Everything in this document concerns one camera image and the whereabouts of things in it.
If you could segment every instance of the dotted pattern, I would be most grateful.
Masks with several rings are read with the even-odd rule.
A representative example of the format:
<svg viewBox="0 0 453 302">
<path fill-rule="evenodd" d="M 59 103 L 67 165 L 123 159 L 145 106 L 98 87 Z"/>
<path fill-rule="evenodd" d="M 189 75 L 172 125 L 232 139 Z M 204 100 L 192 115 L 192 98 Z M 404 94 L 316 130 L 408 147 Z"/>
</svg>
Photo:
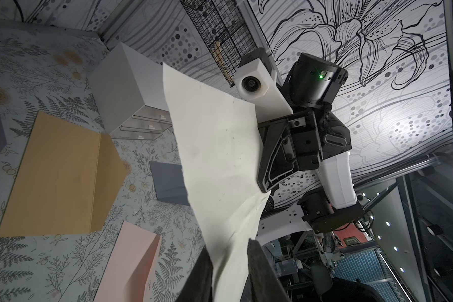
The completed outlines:
<svg viewBox="0 0 453 302">
<path fill-rule="evenodd" d="M 293 197 L 300 197 L 304 192 L 320 185 L 319 178 L 314 171 L 299 171 L 279 184 L 273 198 L 274 208 L 285 205 L 285 201 Z"/>
<path fill-rule="evenodd" d="M 157 63 L 162 62 L 173 67 L 181 68 L 189 61 L 196 61 L 200 56 L 199 45 L 195 42 L 190 33 L 190 29 L 184 25 L 177 26 L 171 38 L 161 47 L 161 55 L 157 54 Z"/>
<path fill-rule="evenodd" d="M 97 9 L 97 11 L 93 13 L 91 21 L 89 21 L 87 30 L 96 31 L 101 26 L 101 24 L 106 21 L 107 17 L 109 17 L 108 11 L 102 8 Z"/>
</svg>

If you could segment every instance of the white camera housing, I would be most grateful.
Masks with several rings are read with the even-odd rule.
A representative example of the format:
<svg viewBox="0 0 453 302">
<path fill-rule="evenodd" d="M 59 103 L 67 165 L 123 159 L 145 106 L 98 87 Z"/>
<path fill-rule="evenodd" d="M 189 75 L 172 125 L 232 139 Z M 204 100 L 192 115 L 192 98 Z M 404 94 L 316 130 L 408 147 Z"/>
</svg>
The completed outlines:
<svg viewBox="0 0 453 302">
<path fill-rule="evenodd" d="M 242 81 L 248 76 L 253 76 L 260 81 L 257 91 L 250 92 L 243 87 Z M 272 74 L 269 74 L 259 58 L 239 67 L 235 72 L 234 82 L 238 94 L 247 102 L 255 104 L 257 123 L 294 113 L 276 87 L 274 80 L 276 77 L 277 72 L 273 70 Z"/>
</svg>

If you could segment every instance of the white fabric sheet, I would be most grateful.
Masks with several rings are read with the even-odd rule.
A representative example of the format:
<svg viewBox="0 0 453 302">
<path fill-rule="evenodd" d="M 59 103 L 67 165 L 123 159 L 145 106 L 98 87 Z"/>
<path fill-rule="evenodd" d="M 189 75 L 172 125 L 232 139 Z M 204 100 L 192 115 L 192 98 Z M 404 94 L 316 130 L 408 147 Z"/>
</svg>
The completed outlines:
<svg viewBox="0 0 453 302">
<path fill-rule="evenodd" d="M 269 193 L 256 183 L 262 142 L 255 106 L 164 65 L 166 102 L 188 201 L 213 263 L 215 301 L 239 301 Z"/>
</svg>

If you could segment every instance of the brown cardboard flap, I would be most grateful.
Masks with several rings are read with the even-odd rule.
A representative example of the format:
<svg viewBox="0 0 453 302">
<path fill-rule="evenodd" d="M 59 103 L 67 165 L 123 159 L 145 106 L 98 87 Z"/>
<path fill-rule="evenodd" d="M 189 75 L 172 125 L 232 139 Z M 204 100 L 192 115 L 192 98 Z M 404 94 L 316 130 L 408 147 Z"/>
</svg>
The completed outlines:
<svg viewBox="0 0 453 302">
<path fill-rule="evenodd" d="M 101 134 L 39 112 L 0 237 L 90 232 L 100 143 Z M 115 193 L 108 190 L 113 195 L 108 200 L 117 195 L 125 173 L 120 175 L 122 179 L 111 184 Z M 97 207 L 108 206 L 103 211 L 109 212 L 111 202 L 107 204 L 99 202 Z"/>
<path fill-rule="evenodd" d="M 91 216 L 91 232 L 102 228 L 117 192 L 126 178 L 126 168 L 107 134 L 101 135 L 97 158 L 96 189 Z"/>
</svg>

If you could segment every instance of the table surface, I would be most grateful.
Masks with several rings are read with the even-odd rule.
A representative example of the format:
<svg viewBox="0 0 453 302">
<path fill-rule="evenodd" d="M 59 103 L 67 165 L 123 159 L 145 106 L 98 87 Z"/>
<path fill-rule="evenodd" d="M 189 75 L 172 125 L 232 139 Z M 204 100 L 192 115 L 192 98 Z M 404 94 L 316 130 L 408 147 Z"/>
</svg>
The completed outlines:
<svg viewBox="0 0 453 302">
<path fill-rule="evenodd" d="M 38 110 L 103 131 L 86 76 L 107 54 L 99 39 L 0 29 L 0 115 L 7 138 L 0 153 L 0 221 Z M 163 236 L 156 280 L 148 287 L 155 301 L 175 299 L 204 243 L 190 207 L 156 200 L 149 162 L 180 163 L 173 130 L 155 141 L 114 143 L 127 177 L 102 230 L 0 238 L 1 298 L 92 301 L 126 220 Z"/>
</svg>

